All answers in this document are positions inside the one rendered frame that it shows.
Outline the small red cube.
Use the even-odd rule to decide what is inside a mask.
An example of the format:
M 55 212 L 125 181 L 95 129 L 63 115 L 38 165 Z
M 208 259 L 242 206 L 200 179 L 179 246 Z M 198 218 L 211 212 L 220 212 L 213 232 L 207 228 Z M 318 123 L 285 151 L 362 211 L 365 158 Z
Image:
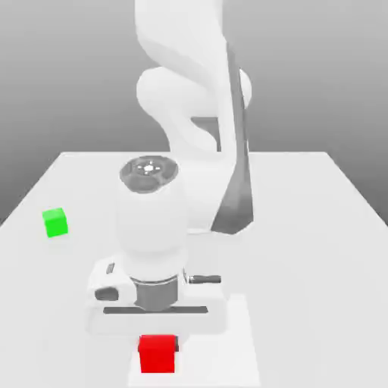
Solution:
M 176 335 L 140 336 L 138 353 L 141 372 L 144 374 L 174 373 L 175 354 L 177 352 L 179 352 L 179 340 Z

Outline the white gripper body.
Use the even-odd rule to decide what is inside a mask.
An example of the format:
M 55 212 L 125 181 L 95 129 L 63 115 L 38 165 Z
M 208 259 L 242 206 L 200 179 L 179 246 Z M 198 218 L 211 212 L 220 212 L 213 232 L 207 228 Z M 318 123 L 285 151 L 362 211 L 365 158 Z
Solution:
M 163 311 L 100 302 L 88 306 L 85 329 L 95 335 L 216 333 L 225 327 L 227 299 L 220 285 L 185 285 Z

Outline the small green cube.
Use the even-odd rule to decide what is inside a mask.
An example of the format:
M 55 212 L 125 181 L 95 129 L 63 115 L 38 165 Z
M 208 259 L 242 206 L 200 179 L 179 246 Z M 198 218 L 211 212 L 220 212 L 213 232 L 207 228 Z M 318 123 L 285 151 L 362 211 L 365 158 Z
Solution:
M 67 218 L 63 208 L 53 208 L 42 213 L 48 238 L 68 233 Z

